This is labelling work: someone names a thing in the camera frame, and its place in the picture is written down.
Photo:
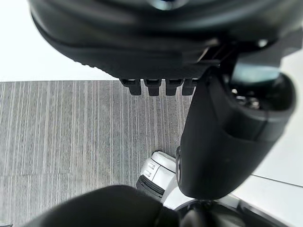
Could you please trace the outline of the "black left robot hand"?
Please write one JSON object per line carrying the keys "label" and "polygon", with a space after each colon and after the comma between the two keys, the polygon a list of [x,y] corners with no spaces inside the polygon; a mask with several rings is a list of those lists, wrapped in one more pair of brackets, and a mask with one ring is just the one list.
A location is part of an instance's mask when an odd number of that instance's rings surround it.
{"label": "black left robot hand", "polygon": [[58,52],[118,78],[134,96],[161,84],[193,97],[177,181],[215,200],[240,186],[281,137],[296,106],[281,60],[302,48],[300,0],[31,0]]}

